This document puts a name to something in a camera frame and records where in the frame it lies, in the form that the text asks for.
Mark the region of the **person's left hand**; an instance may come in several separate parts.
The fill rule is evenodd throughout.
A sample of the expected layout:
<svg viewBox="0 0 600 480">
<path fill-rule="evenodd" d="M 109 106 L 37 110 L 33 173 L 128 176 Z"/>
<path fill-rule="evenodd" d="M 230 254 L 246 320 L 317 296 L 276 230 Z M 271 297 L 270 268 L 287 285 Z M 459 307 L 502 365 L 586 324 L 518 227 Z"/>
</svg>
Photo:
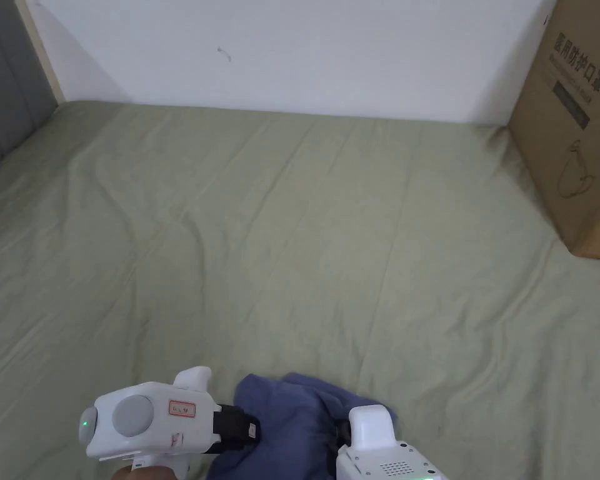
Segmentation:
<svg viewBox="0 0 600 480">
<path fill-rule="evenodd" d="M 172 469 L 167 466 L 143 466 L 133 469 L 132 466 L 123 466 L 118 469 L 110 480 L 176 480 Z"/>
</svg>

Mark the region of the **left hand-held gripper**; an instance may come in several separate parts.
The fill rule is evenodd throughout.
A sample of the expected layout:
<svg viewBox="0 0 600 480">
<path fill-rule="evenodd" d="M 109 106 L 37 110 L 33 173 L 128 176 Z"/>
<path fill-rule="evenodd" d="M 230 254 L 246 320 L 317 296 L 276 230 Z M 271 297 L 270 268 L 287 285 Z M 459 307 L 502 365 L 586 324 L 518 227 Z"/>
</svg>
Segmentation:
<svg viewBox="0 0 600 480">
<path fill-rule="evenodd" d="M 208 392 L 212 371 L 196 366 L 172 384 L 145 382 L 98 397 L 79 420 L 79 442 L 90 458 L 131 459 L 132 469 L 165 466 L 185 479 L 194 454 L 254 446 L 261 423 Z"/>
</svg>

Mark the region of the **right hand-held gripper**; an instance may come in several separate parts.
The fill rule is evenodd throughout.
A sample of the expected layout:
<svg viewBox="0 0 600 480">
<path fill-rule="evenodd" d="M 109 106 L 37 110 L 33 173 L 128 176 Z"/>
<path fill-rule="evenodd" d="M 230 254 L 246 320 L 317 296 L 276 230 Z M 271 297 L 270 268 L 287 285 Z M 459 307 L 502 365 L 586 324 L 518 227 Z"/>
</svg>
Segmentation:
<svg viewBox="0 0 600 480">
<path fill-rule="evenodd" d="M 336 479 L 447 479 L 414 446 L 398 440 L 390 412 L 381 404 L 349 412 L 351 439 L 339 448 Z"/>
</svg>

